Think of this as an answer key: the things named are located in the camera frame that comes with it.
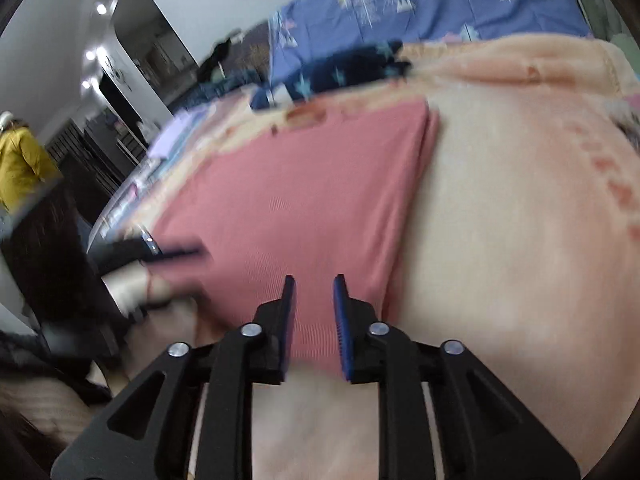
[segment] folded pink shirt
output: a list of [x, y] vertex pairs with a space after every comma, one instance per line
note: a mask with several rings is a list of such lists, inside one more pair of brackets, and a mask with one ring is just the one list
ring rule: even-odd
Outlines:
[[251, 320], [296, 279], [294, 360], [338, 371], [332, 286], [393, 321], [396, 259], [417, 182], [431, 158], [438, 115], [424, 100], [265, 133], [205, 161], [153, 231], [160, 246], [200, 238], [211, 257], [157, 266], [176, 287], [200, 282], [214, 314]]

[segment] blue bedsheet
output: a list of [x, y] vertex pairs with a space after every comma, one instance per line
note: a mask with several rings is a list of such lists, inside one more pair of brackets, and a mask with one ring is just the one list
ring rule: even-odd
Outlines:
[[271, 81], [358, 44], [492, 40], [516, 32], [590, 30], [577, 0], [293, 0], [270, 19]]

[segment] white cap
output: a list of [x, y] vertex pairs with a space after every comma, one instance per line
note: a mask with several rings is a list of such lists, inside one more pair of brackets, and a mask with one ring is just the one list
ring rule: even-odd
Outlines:
[[3, 132], [13, 120], [14, 115], [11, 112], [3, 112], [2, 115], [0, 115], [0, 132]]

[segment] doorway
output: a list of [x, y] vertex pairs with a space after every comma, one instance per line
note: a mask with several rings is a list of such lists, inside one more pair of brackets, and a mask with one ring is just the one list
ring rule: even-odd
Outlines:
[[155, 1], [118, 0], [116, 37], [165, 105], [197, 83], [197, 63]]

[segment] yellow jacket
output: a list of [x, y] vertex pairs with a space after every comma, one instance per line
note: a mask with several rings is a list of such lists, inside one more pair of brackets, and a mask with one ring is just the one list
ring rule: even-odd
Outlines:
[[60, 171], [28, 128], [0, 134], [0, 202], [9, 213], [43, 180], [57, 176]]

